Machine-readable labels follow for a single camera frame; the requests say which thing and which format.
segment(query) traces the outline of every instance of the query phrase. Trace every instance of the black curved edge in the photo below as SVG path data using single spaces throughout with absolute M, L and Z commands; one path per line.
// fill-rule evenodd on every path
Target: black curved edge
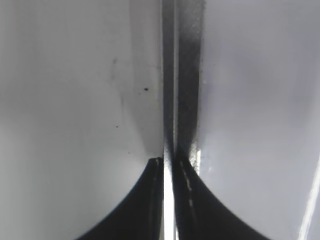
M 268 240 L 212 194 L 181 149 L 172 162 L 172 171 L 179 240 Z
M 163 169 L 162 158 L 150 159 L 126 198 L 78 240 L 159 240 Z

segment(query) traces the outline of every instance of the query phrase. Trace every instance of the dark spot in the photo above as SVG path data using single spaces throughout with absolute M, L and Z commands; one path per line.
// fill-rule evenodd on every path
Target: dark spot
M 117 57 L 115 57 L 113 60 L 112 60 L 112 64 L 116 64 L 118 62 L 118 58 Z

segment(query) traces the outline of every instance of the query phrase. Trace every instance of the white surface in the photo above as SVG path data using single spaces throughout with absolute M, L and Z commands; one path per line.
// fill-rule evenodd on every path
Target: white surface
M 273 240 L 320 239 L 319 23 L 319 1 L 206 1 L 200 176 Z
M 162 155 L 159 9 L 0 0 L 0 239 L 79 237 Z

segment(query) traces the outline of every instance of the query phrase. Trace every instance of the black rubber edge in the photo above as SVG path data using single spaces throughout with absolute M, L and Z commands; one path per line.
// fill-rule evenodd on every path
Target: black rubber edge
M 78 240 L 159 240 L 163 168 L 162 158 L 150 159 L 126 198 Z

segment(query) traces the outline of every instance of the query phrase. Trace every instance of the glossy surface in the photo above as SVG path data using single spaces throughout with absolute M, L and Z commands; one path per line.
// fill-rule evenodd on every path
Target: glossy surface
M 267 237 L 318 240 L 320 3 L 207 0 L 205 11 L 200 176 Z
M 0 239 L 72 240 L 161 156 L 157 0 L 0 0 Z

